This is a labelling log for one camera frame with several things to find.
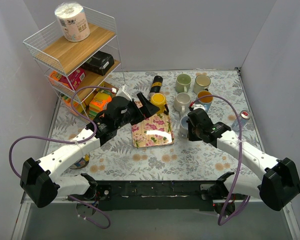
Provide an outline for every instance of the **wire shelf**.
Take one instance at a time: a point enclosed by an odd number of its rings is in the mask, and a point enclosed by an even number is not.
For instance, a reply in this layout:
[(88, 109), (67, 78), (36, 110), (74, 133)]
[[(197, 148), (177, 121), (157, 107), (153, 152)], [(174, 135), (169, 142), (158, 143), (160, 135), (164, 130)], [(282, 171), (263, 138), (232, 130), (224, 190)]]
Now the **wire shelf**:
[[(72, 112), (71, 108), (63, 102), (60, 93), (72, 98), (75, 89), (70, 84), (70, 74), (91, 58), (96, 52), (102, 50), (103, 52), (112, 55), (114, 58), (114, 65), (108, 70), (105, 76), (100, 76), (86, 70), (85, 78), (78, 88), (105, 85), (106, 87), (113, 86), (118, 89), (126, 84), (115, 18), (88, 7), (83, 8), (90, 28), (89, 37), (83, 41), (67, 41), (63, 36), (62, 29), (57, 20), (23, 41), (44, 73), (45, 78), (58, 95), (60, 101), (70, 112)], [(118, 72), (113, 72), (116, 71), (119, 66), (121, 66), (121, 73), (117, 75)], [(57, 71), (59, 74), (65, 76), (69, 84), (63, 84), (62, 82), (50, 78), (52, 71)], [(95, 88), (84, 89), (74, 98), (74, 100), (84, 109), (84, 115), (87, 117), (88, 114), (84, 108), (84, 102), (94, 90)], [(88, 122), (82, 117), (76, 116), (76, 114), (73, 115), (86, 123)]]
[[(104, 45), (106, 45), (109, 41), (116, 37), (117, 27), (115, 18), (109, 15), (106, 15), (102, 12), (95, 11), (88, 7), (83, 7), (84, 12), (87, 18), (88, 23), (96, 25), (105, 29), (103, 31), (103, 35), (100, 36), (100, 42), (95, 44), (95, 50), (89, 52), (87, 56), (85, 56), (81, 61), (75, 64), (74, 69), (67, 69), (68, 66), (61, 63), (61, 58), (54, 57), (50, 54), (47, 54), (45, 50), (56, 43), (63, 37), (62, 30), (57, 21), (52, 22), (45, 28), (41, 29), (37, 33), (28, 37), (23, 41), (27, 49), (30, 51), (31, 55), (35, 60), (44, 64), (45, 66), (57, 71), (58, 73), (69, 76), (77, 67), (82, 65), (87, 59), (89, 59), (93, 54), (95, 54), (98, 50), (100, 50)], [(74, 46), (74, 44), (83, 44), (82, 42), (73, 43), (69, 42), (68, 44)]]

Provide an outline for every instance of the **mug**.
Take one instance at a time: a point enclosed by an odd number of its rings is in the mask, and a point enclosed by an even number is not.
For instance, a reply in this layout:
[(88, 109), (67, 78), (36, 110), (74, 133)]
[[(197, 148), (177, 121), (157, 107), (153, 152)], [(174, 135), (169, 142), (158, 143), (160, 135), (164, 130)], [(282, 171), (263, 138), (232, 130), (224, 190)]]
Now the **mug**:
[(169, 109), (168, 109), (168, 105), (167, 105), (167, 100), (165, 95), (163, 95), (162, 93), (155, 93), (152, 95), (150, 102), (159, 107), (160, 110), (157, 112), (157, 114), (169, 114)]
[(191, 84), (191, 77), (187, 74), (180, 74), (176, 77), (175, 90), (177, 93), (187, 93)]
[[(212, 95), (212, 93), (209, 92), (209, 91), (200, 91), (197, 94), (197, 98), (201, 98), (201, 97), (207, 96), (207, 95)], [(213, 96), (207, 96), (207, 97), (204, 97), (204, 98), (200, 99), (196, 103), (203, 105), (204, 109), (205, 109), (205, 112), (207, 113), (209, 111), (209, 108), (210, 108), (213, 100), (214, 100)]]
[(180, 112), (182, 116), (188, 110), (187, 108), (190, 106), (190, 103), (191, 103), (190, 95), (188, 93), (181, 92), (175, 97), (173, 106), (175, 110)]
[(198, 94), (203, 90), (207, 91), (210, 84), (211, 84), (210, 77), (206, 75), (198, 75), (194, 81), (193, 91), (195, 94)]
[(188, 123), (187, 123), (188, 119), (189, 119), (188, 116), (183, 116), (180, 120), (180, 127), (179, 127), (178, 134), (181, 138), (188, 137)]

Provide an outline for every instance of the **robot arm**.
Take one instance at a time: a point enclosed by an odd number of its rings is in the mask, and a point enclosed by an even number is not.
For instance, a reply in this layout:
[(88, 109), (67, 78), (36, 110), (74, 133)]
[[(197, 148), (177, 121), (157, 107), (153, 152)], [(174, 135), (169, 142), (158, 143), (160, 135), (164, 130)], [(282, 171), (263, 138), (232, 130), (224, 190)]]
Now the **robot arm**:
[[(240, 141), (229, 126), (222, 122), (213, 124), (201, 107), (196, 107), (188, 117), (190, 141), (204, 141), (238, 159)], [(300, 193), (297, 168), (289, 158), (279, 160), (243, 142), (242, 163), (257, 175), (259, 181), (251, 182), (250, 179), (240, 176), (234, 193), (260, 198), (268, 207), (276, 211), (281, 210)], [(216, 185), (212, 186), (210, 191), (226, 196), (233, 180), (234, 173), (228, 172), (216, 181)]]
[[(140, 108), (125, 92), (125, 86), (121, 87), (107, 109), (93, 120), (98, 127), (95, 137), (83, 143), (64, 145), (37, 161), (29, 158), (23, 163), (20, 185), (39, 208), (59, 196), (79, 195), (84, 200), (95, 196), (97, 183), (86, 173), (75, 177), (61, 177), (61, 174), (85, 154), (115, 137), (119, 128), (138, 124), (159, 110), (141, 92), (137, 97), (142, 104)], [(72, 140), (84, 140), (93, 134), (93, 130), (94, 126), (89, 123)]]

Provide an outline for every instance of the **white wall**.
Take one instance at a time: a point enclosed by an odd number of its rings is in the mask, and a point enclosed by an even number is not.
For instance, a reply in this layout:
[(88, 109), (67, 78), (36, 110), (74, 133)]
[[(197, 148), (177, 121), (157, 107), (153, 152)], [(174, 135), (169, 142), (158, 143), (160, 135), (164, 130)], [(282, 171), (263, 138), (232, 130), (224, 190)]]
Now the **white wall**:
[[(24, 0), (39, 28), (65, 0)], [(126, 70), (242, 66), (276, 0), (79, 0), (114, 16)]]
[[(0, 0), (0, 240), (10, 239), (23, 194), (9, 166), (10, 145), (24, 135), (46, 136), (56, 103), (56, 94), (22, 43), (37, 30), (22, 0)], [(42, 155), (44, 144), (24, 140), (15, 147), (19, 172), (26, 159)]]
[[(277, 0), (243, 66), (242, 80), (267, 153), (300, 176), (300, 0)], [(300, 227), (300, 195), (292, 201)]]

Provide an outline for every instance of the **toilet paper roll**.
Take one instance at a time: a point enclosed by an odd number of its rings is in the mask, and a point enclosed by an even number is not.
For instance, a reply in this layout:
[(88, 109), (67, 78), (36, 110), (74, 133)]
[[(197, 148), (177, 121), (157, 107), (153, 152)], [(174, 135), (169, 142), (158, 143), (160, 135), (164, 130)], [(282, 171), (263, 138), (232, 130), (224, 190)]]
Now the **toilet paper roll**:
[(80, 42), (89, 36), (85, 10), (79, 3), (64, 2), (55, 9), (54, 14), (67, 40)]

